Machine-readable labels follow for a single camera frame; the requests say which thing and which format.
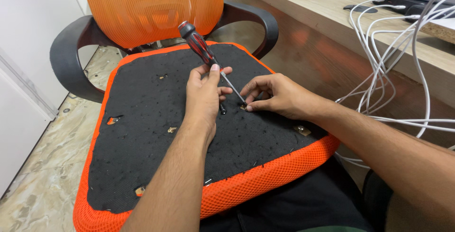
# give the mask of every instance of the orange mesh backrest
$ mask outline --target orange mesh backrest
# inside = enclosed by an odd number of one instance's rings
[[[123,48],[179,37],[183,21],[208,34],[223,12],[223,0],[88,0],[101,30]]]

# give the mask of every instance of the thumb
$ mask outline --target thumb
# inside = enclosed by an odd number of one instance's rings
[[[220,81],[220,66],[218,64],[213,64],[210,68],[210,73],[208,74],[208,83],[213,85],[218,85]]]
[[[271,101],[272,101],[272,99],[253,101],[252,103],[248,104],[247,111],[252,112],[252,111],[259,111],[259,110],[270,110]]]

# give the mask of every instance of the chair seat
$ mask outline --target chair seat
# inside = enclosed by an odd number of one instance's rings
[[[228,77],[238,90],[274,73],[240,45],[207,43],[233,68]],[[77,231],[120,230],[179,130],[188,75],[201,64],[182,45],[129,55],[112,71],[74,206]],[[301,177],[339,144],[315,124],[246,112],[235,95],[223,104],[206,157],[201,219]]]

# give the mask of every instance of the forearm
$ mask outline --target forearm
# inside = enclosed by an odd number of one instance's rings
[[[184,120],[122,232],[198,231],[208,132]]]
[[[368,164],[402,197],[438,215],[455,215],[455,154],[333,102],[313,122]]]

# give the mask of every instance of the fingernail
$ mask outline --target fingernail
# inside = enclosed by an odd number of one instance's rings
[[[210,71],[215,71],[215,70],[220,70],[220,66],[218,64],[213,64],[212,67],[210,68]]]

